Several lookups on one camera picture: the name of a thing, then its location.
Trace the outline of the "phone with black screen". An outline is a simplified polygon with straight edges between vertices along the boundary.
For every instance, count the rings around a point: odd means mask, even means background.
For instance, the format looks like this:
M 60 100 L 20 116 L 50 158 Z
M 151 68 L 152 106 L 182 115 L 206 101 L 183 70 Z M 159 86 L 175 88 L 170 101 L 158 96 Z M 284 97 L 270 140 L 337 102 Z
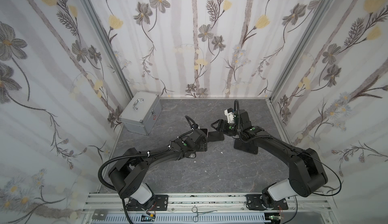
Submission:
M 222 132 L 209 132 L 207 136 L 207 142 L 219 142 L 219 141 L 224 141 L 225 137 Z

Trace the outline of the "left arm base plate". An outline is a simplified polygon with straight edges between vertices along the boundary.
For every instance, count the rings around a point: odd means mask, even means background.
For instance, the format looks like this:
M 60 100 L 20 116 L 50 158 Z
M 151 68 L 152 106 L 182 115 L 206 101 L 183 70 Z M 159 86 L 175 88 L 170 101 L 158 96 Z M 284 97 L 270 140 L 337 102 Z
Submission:
M 168 195 L 155 195 L 143 204 L 133 198 L 130 198 L 125 207 L 127 211 L 166 211 L 168 206 L 168 197 Z

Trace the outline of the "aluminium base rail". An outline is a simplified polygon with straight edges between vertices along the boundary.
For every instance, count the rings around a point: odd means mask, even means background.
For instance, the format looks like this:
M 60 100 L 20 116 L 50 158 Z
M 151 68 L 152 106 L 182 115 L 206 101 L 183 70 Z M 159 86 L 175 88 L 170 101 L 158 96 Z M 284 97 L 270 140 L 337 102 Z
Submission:
M 286 198 L 288 210 L 248 210 L 249 193 L 163 193 L 166 211 L 127 211 L 116 194 L 90 194 L 80 224 L 337 224 L 329 202 L 320 196 Z M 192 207 L 217 210 L 193 222 Z

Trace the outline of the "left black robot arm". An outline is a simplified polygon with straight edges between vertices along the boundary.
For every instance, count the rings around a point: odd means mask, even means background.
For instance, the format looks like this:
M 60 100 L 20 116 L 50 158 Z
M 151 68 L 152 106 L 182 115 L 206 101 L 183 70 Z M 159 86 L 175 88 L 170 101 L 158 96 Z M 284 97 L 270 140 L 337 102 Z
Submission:
M 107 188 L 115 190 L 121 199 L 132 198 L 140 204 L 145 204 L 154 198 L 150 187 L 143 182 L 147 172 L 165 162 L 195 158 L 197 152 L 207 151 L 207 140 L 208 130 L 197 128 L 157 150 L 139 152 L 131 148 L 122 156 L 112 158 L 100 167 L 99 172 L 102 172 L 105 167 L 113 164 L 108 171 L 110 184 L 102 175 L 99 175 L 99 179 Z

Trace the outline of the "silver first aid case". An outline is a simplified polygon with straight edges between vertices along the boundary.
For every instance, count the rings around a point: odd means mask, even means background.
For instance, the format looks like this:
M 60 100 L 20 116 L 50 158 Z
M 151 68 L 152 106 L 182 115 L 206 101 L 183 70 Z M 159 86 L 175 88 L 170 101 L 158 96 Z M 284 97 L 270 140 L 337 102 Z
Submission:
M 159 95 L 141 91 L 134 95 L 119 119 L 128 131 L 149 135 L 161 111 Z

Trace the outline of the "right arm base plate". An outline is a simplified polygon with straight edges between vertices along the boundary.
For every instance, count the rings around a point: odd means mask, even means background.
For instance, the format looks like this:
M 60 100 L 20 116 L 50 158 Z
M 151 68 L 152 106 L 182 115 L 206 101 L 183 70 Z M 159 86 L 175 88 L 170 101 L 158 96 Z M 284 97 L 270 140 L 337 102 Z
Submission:
M 280 201 L 273 200 L 267 194 L 248 194 L 246 195 L 248 210 L 288 210 L 288 204 L 285 199 Z

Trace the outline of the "black phone right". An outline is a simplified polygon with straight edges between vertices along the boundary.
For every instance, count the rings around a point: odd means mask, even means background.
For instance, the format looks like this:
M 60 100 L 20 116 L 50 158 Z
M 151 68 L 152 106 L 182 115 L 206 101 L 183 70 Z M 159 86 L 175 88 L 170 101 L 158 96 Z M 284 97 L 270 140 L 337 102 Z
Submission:
M 240 139 L 235 139 L 233 147 L 236 150 L 240 150 L 246 153 L 250 153 L 254 155 L 258 154 L 258 146 L 256 146 L 253 143 L 245 143 Z

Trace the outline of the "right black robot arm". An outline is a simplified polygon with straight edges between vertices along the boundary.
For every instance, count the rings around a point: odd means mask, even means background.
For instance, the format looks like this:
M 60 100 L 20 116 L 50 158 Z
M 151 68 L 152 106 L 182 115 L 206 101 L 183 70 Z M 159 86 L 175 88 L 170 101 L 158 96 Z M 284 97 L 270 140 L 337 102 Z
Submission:
M 265 131 L 253 126 L 245 110 L 226 110 L 227 120 L 219 119 L 211 124 L 218 132 L 234 137 L 236 143 L 262 148 L 280 159 L 289 167 L 289 177 L 272 184 L 262 191 L 260 204 L 264 209 L 275 208 L 288 197 L 308 197 L 328 182 L 323 164 L 315 150 L 292 146 Z

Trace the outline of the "metal scissors forceps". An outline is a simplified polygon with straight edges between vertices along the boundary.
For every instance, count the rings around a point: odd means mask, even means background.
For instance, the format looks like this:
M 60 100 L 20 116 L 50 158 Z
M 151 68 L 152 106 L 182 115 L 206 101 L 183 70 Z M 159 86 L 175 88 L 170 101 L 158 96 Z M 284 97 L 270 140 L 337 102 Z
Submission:
M 217 210 L 211 210 L 211 211 L 199 211 L 196 206 L 192 207 L 192 213 L 193 216 L 193 222 L 197 223 L 200 220 L 200 217 L 209 213 L 215 213 Z

